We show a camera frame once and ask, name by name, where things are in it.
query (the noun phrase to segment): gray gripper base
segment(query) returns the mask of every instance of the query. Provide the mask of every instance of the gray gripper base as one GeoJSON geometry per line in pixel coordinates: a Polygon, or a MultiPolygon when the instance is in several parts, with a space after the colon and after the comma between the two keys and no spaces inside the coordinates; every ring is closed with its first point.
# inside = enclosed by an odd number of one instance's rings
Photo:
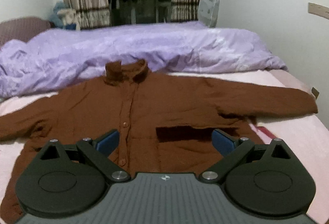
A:
{"type": "Polygon", "coordinates": [[[79,215],[61,219],[23,216],[17,224],[315,224],[306,215],[260,219],[239,211],[219,186],[194,174],[138,173],[114,184],[104,199],[79,215]]]}

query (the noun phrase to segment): brown headboard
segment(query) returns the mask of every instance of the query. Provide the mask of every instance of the brown headboard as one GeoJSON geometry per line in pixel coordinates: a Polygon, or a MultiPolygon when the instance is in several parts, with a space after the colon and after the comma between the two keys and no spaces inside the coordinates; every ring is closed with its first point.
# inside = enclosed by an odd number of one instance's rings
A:
{"type": "Polygon", "coordinates": [[[55,27],[53,23],[38,17],[23,17],[0,23],[0,47],[17,39],[28,42],[40,33],[55,27]]]}

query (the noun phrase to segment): brown shirt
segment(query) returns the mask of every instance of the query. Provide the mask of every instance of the brown shirt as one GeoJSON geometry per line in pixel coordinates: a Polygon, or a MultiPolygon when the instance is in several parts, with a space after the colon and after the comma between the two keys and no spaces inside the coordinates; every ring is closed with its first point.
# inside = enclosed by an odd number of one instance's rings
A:
{"type": "Polygon", "coordinates": [[[36,152],[50,139],[74,144],[120,131],[118,149],[110,158],[135,172],[195,172],[221,159],[211,144],[220,128],[237,137],[261,139],[245,116],[292,117],[316,113],[306,92],[203,77],[176,77],[135,64],[106,65],[106,77],[69,87],[0,117],[0,140],[28,136],[1,204],[0,214],[13,223],[21,214],[15,183],[36,152]]]}

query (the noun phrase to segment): purple blanket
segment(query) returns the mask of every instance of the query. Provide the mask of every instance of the purple blanket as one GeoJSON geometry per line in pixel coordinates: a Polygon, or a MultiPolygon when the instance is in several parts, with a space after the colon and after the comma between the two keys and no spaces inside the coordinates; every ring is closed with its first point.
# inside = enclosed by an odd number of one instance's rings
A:
{"type": "Polygon", "coordinates": [[[101,76],[105,64],[146,59],[152,71],[226,73],[286,69],[259,36],[210,29],[199,22],[121,26],[92,31],[51,29],[0,49],[0,97],[59,90],[101,76]]]}

